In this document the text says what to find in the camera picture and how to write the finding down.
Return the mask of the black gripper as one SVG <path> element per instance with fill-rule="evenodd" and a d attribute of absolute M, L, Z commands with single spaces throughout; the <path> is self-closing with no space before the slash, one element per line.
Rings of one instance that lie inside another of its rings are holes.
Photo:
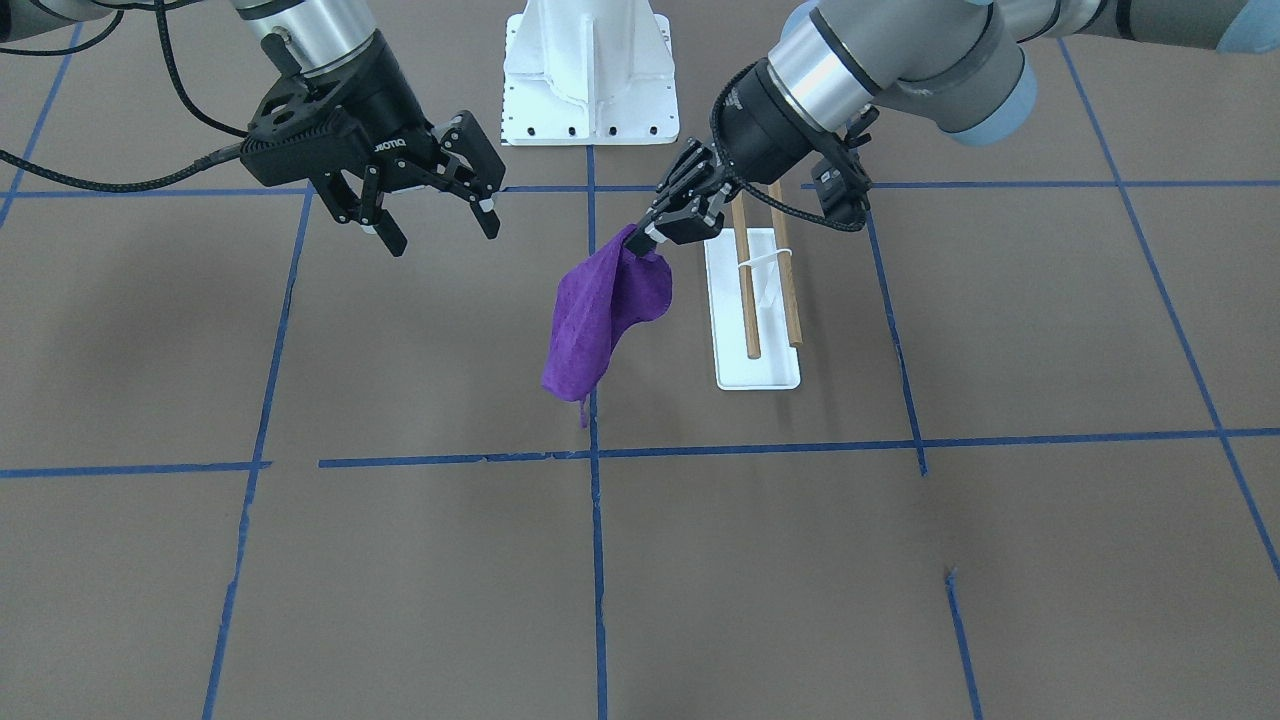
<path fill-rule="evenodd" d="M 726 85 L 709 127 L 710 143 L 690 140 L 673 160 L 643 219 L 626 233 L 627 250 L 718 237 L 740 190 L 780 181 L 819 147 L 822 136 L 786 99 L 768 60 Z"/>
<path fill-rule="evenodd" d="M 506 164 L 470 110 L 430 123 L 381 31 L 300 82 L 308 128 L 321 135 L 323 160 L 307 176 L 334 222 L 356 223 L 402 258 L 408 241 L 383 195 L 426 186 L 465 200 L 485 237 L 498 237 Z"/>

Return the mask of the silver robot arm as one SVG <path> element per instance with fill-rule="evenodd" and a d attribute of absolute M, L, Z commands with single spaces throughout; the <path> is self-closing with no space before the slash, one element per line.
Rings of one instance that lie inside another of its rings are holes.
<path fill-rule="evenodd" d="M 934 123 L 959 143 L 1009 137 L 1038 85 L 1025 53 L 1037 38 L 1093 35 L 1142 44 L 1266 54 L 1275 1 L 809 1 L 780 41 L 716 97 L 708 141 L 691 140 L 618 240 L 643 256 L 658 243 L 717 237 L 740 193 L 767 200 L 812 154 L 820 211 L 772 208 L 840 232 L 860 231 L 870 179 L 858 150 L 888 108 Z"/>
<path fill-rule="evenodd" d="M 375 234 L 394 256 L 404 233 L 383 206 L 388 193 L 434 188 L 468 205 L 495 238 L 494 197 L 506 177 L 471 111 L 434 126 L 364 1 L 237 1 L 278 79 L 236 142 L 155 179 L 106 183 L 40 167 L 12 152 L 3 160 L 58 184 L 99 193 L 143 193 L 238 161 L 262 186 L 307 181 L 339 224 Z"/>

